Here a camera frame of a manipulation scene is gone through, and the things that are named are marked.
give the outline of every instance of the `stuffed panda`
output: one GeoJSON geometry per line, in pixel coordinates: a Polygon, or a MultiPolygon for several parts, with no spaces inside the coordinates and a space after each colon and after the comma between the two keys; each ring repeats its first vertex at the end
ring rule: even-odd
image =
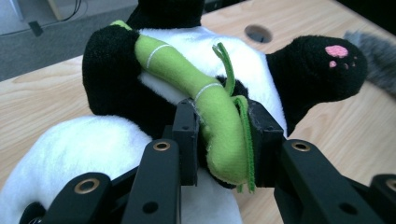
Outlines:
{"type": "MultiPolygon", "coordinates": [[[[204,2],[139,0],[126,23],[109,25],[92,35],[82,75],[94,115],[60,123],[35,142],[0,192],[0,223],[38,223],[64,185],[77,175],[99,172],[114,179],[135,168],[146,144],[160,138],[163,127],[173,123],[176,104],[190,96],[139,61],[136,43],[141,36],[172,46],[197,71],[213,77],[217,86],[226,86],[227,69],[212,49],[221,43],[233,68],[232,95],[262,104],[285,137],[312,106],[359,92],[367,62],[349,42],[301,36],[283,49],[264,54],[235,37],[203,27],[204,2]],[[32,204],[35,213],[26,215],[32,204]]],[[[212,173],[202,167],[198,186],[182,187],[182,222],[242,223],[232,192],[223,187],[235,183],[212,173]]]]}

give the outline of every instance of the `light wood surface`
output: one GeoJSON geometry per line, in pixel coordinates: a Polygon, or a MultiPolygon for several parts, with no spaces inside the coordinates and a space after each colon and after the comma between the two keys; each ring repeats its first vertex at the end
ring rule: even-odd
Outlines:
{"type": "MultiPolygon", "coordinates": [[[[396,43],[388,34],[331,0],[250,0],[203,17],[203,25],[234,35],[271,53],[299,35],[342,37],[364,31],[396,43]],[[273,40],[255,43],[250,24],[271,31],[273,40]]],[[[81,57],[0,83],[0,188],[18,160],[49,127],[91,114],[81,84],[81,57]]],[[[368,185],[376,174],[396,174],[396,104],[365,83],[345,101],[315,106],[291,138],[315,144],[343,174],[368,185]]],[[[245,223],[282,223],[271,189],[237,194],[245,223]]]]}

